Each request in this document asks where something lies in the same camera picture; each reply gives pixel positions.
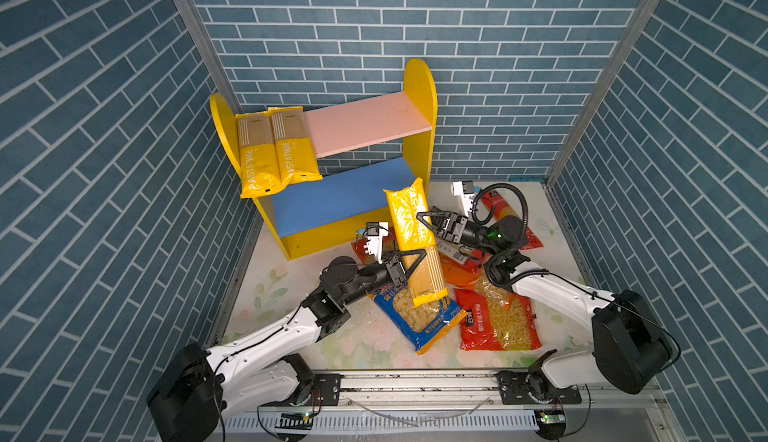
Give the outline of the yellow Pastatime spaghetti bag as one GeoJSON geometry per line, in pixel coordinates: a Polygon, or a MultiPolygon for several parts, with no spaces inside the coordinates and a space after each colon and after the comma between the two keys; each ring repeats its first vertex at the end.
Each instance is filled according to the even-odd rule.
{"type": "Polygon", "coordinates": [[[284,185],[269,115],[263,112],[240,118],[237,135],[241,197],[249,199],[280,192],[284,185]]]}
{"type": "Polygon", "coordinates": [[[303,108],[270,108],[283,186],[322,180],[303,108]]]}

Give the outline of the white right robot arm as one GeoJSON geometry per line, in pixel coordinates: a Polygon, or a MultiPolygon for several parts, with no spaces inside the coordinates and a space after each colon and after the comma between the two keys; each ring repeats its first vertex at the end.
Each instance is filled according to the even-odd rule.
{"type": "Polygon", "coordinates": [[[472,182],[460,181],[452,191],[461,200],[462,211],[420,210],[417,220],[440,240],[487,254],[484,270],[495,287],[542,303],[590,333],[589,349],[550,350],[529,367],[526,384],[532,399],[546,404],[563,390],[599,383],[637,394],[679,360],[679,342],[657,321],[640,294],[632,290],[613,293],[577,283],[523,254],[530,210],[518,187],[498,182],[475,190],[472,182]],[[501,219],[492,213],[479,217],[483,198],[502,189],[517,196],[519,214],[501,219]]]}

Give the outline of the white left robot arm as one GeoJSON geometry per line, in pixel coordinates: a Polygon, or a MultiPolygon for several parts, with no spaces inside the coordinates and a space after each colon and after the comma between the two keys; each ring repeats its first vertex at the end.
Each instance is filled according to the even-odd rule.
{"type": "Polygon", "coordinates": [[[146,397],[161,440],[203,441],[244,411],[303,400],[314,374],[299,351],[337,331],[357,300],[406,286],[426,255],[424,249],[388,252],[369,265],[336,257],[318,286],[278,321],[228,344],[180,349],[146,397]]]}

